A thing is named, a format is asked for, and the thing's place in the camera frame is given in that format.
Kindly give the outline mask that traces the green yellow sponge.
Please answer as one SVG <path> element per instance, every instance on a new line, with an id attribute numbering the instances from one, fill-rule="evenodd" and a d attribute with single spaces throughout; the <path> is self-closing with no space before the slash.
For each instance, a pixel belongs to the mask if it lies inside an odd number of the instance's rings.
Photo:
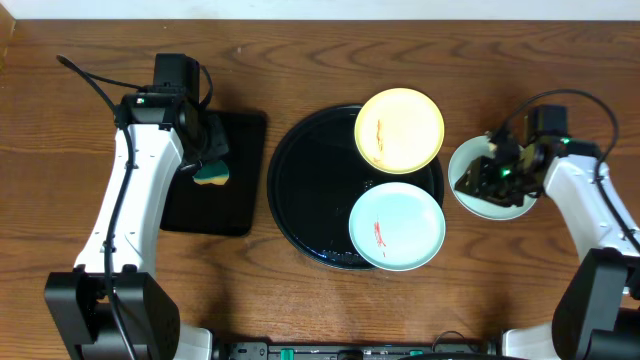
<path id="1" fill-rule="evenodd" d="M 229 168 L 222 160 L 204 165 L 193 175 L 193 180 L 198 185 L 223 186 L 229 178 Z"/>

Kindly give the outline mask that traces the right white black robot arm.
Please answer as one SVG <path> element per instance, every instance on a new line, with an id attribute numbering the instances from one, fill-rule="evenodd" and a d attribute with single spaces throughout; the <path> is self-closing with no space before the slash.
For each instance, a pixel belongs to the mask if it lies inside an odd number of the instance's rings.
<path id="1" fill-rule="evenodd" d="M 535 200 L 525 196 L 524 205 L 501 207 L 487 201 L 465 195 L 454 190 L 455 183 L 467 171 L 470 163 L 478 157 L 492 157 L 489 140 L 478 136 L 463 143 L 454 152 L 448 169 L 448 178 L 456 199 L 469 211 L 490 220 L 511 220 L 526 213 Z M 560 210 L 575 244 L 582 263 L 591 249 L 613 248 L 619 253 L 639 259 L 639 252 L 624 234 L 607 208 L 594 180 L 596 158 L 569 155 L 555 158 L 550 169 L 544 173 L 543 188 Z M 614 209 L 623 220 L 638 230 L 615 191 L 606 164 L 599 174 L 604 177 L 603 188 Z M 500 341 L 502 355 L 527 359 L 560 359 L 552 342 L 551 323 L 506 331 Z"/>

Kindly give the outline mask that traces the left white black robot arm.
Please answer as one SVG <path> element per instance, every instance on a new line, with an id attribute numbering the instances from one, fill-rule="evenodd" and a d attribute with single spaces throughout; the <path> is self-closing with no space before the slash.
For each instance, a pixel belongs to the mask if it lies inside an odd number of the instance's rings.
<path id="1" fill-rule="evenodd" d="M 156 250 L 176 171 L 216 158 L 206 101 L 160 91 L 114 108 L 116 152 L 100 212 L 69 272 L 50 273 L 45 302 L 73 359 L 212 359 L 214 335 L 182 323 L 157 283 Z"/>

